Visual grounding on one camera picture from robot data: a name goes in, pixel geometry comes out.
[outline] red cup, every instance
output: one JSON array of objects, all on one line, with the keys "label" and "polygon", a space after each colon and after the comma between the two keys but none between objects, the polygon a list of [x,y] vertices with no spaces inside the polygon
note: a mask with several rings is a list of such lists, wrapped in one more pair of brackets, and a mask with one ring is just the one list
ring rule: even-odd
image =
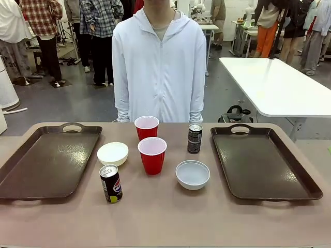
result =
[{"label": "red cup", "polygon": [[138,144],[141,160],[145,171],[149,175],[161,172],[167,143],[158,137],[145,138]]},{"label": "red cup", "polygon": [[159,123],[158,118],[154,116],[142,116],[136,119],[134,125],[137,128],[139,140],[141,141],[148,137],[156,137]]}]

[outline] red plaid shirt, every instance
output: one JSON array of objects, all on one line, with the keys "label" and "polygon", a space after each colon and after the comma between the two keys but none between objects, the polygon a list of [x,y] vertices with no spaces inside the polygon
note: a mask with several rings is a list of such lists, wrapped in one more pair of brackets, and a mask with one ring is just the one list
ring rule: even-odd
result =
[{"label": "red plaid shirt", "polygon": [[62,18],[62,5],[57,0],[20,0],[20,6],[35,35],[57,34],[55,20]]}]

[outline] black can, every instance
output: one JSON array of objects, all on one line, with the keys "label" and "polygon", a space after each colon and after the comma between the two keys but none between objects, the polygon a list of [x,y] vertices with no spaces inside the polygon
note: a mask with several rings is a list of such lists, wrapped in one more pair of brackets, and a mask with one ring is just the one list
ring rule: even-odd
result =
[{"label": "black can", "polygon": [[122,187],[116,165],[105,165],[100,169],[100,178],[106,200],[116,203],[122,199]]},{"label": "black can", "polygon": [[188,127],[187,151],[189,153],[198,153],[201,146],[202,126],[192,123]]}]

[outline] orange pants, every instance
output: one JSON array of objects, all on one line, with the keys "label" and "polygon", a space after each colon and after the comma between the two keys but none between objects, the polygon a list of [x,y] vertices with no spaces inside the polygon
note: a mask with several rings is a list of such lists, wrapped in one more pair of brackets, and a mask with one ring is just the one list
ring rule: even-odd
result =
[{"label": "orange pants", "polygon": [[269,57],[277,29],[278,21],[276,21],[275,24],[270,28],[263,28],[259,26],[257,52],[261,53],[261,58]]}]

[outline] brown table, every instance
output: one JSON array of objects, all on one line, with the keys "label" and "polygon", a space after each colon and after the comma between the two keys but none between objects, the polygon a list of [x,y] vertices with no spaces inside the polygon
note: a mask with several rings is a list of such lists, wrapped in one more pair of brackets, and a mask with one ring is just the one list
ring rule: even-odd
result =
[{"label": "brown table", "polygon": [[[57,126],[60,123],[48,123]],[[76,193],[64,201],[32,201],[0,205],[0,244],[37,247],[101,246],[313,246],[331,243],[330,187],[277,126],[294,155],[322,189],[321,200],[308,204],[255,203],[230,195],[211,139],[211,127],[227,123],[205,123],[199,154],[189,154],[188,125],[166,123],[159,137],[168,143],[162,173],[147,176],[137,150],[132,123],[83,123],[103,127],[101,138]],[[34,125],[21,138],[22,144]],[[129,157],[119,167],[123,199],[106,202],[99,179],[101,163],[96,151],[107,142],[123,142]],[[0,165],[17,149],[1,156]],[[195,159],[210,169],[210,180],[199,191],[187,191],[177,182],[178,163]]]}]

